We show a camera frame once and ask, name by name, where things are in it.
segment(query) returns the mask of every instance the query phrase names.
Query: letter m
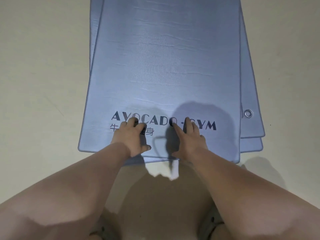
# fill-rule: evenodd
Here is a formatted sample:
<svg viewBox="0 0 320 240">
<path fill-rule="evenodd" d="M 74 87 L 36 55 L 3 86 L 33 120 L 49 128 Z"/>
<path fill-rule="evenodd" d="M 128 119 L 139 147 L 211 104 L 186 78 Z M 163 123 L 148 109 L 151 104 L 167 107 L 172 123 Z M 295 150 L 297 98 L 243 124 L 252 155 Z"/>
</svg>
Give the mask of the letter m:
<svg viewBox="0 0 320 240">
<path fill-rule="evenodd" d="M 217 128 L 216 128 L 216 122 L 215 122 L 215 121 L 214 121 L 212 124 L 210 124 L 210 121 L 208 121 L 207 127 L 206 127 L 205 129 L 207 129 L 208 126 L 209 126 L 209 130 L 210 130 L 211 128 L 213 128 L 214 131 L 217 130 Z"/>
</svg>

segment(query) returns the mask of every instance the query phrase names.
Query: person's right arm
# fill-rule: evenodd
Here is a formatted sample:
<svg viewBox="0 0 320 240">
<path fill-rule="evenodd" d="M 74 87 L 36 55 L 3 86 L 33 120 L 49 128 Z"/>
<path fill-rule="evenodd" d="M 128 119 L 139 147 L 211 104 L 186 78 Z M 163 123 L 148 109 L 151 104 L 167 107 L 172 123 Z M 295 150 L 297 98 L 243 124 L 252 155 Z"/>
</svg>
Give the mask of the person's right arm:
<svg viewBox="0 0 320 240">
<path fill-rule="evenodd" d="M 320 239 L 320 210 L 298 196 L 209 151 L 195 123 L 174 157 L 189 161 L 207 185 L 223 221 L 235 239 Z"/>
</svg>

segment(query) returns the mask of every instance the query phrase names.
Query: finger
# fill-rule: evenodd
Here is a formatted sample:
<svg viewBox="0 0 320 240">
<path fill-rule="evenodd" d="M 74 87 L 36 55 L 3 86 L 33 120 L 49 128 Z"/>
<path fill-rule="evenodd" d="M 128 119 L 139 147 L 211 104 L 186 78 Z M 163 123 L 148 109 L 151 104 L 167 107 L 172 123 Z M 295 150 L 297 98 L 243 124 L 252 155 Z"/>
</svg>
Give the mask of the finger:
<svg viewBox="0 0 320 240">
<path fill-rule="evenodd" d="M 181 139 L 181 136 L 183 136 L 183 134 L 184 134 L 183 130 L 176 123 L 173 123 L 172 125 L 173 125 L 178 137 Z"/>
<path fill-rule="evenodd" d="M 149 150 L 151 150 L 151 146 L 150 145 L 143 145 L 141 147 L 141 153 L 144 153 L 144 152 L 149 151 Z"/>
<path fill-rule="evenodd" d="M 186 133 L 188 135 L 193 133 L 193 126 L 191 124 L 191 120 L 189 117 L 186 117 L 185 121 L 184 121 L 185 125 L 186 125 Z"/>
<path fill-rule="evenodd" d="M 175 158 L 179 158 L 179 152 L 173 152 L 171 154 L 171 156 L 175 157 Z"/>
<path fill-rule="evenodd" d="M 194 123 L 192 122 L 192 127 L 193 127 L 193 132 L 197 135 L 197 136 L 200 136 L 200 131 L 199 131 L 199 127 Z"/>
<path fill-rule="evenodd" d="M 146 123 L 139 123 L 136 128 L 139 131 L 139 133 L 143 130 L 143 128 L 145 128 Z"/>
<path fill-rule="evenodd" d="M 129 120 L 128 120 L 128 123 L 127 123 L 127 126 L 129 127 L 134 127 L 134 124 L 138 121 L 138 119 L 136 117 L 131 117 Z"/>
<path fill-rule="evenodd" d="M 126 125 L 127 125 L 126 121 L 121 122 L 119 129 L 126 127 Z"/>
</svg>

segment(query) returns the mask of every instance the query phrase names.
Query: hand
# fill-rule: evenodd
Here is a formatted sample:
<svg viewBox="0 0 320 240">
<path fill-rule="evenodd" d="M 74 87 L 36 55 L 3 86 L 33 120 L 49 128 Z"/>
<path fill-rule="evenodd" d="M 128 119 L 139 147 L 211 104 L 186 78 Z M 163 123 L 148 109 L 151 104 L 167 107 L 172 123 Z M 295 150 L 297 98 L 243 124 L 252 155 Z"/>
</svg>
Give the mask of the hand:
<svg viewBox="0 0 320 240">
<path fill-rule="evenodd" d="M 182 160 L 191 161 L 191 155 L 196 149 L 203 148 L 208 150 L 208 147 L 205 137 L 200 135 L 198 126 L 194 122 L 191 123 L 189 117 L 186 117 L 184 123 L 186 126 L 186 133 L 184 133 L 177 124 L 173 124 L 173 127 L 180 139 L 180 145 L 179 150 L 172 153 L 172 156 Z"/>
<path fill-rule="evenodd" d="M 114 131 L 113 138 L 110 144 L 123 143 L 130 151 L 130 156 L 134 157 L 138 154 L 144 153 L 151 149 L 149 145 L 142 145 L 140 142 L 140 133 L 146 126 L 145 123 L 140 123 L 134 126 L 138 122 L 138 119 L 132 117 L 120 124 L 119 129 Z"/>
</svg>

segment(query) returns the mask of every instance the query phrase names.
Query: forearm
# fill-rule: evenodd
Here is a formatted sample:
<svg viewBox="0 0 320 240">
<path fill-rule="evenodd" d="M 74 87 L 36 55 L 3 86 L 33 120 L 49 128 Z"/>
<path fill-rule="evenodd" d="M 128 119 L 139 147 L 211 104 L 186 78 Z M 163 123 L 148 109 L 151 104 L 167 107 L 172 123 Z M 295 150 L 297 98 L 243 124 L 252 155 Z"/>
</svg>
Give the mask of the forearm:
<svg viewBox="0 0 320 240">
<path fill-rule="evenodd" d="M 100 216 L 117 173 L 129 155 L 124 145 L 109 145 L 22 191 L 1 209 L 12 212 L 16 219 L 32 219 L 43 227 L 72 223 L 70 231 L 86 228 Z"/>
<path fill-rule="evenodd" d="M 318 212 L 294 194 L 210 151 L 197 150 L 191 161 L 234 236 L 281 235 Z"/>
</svg>

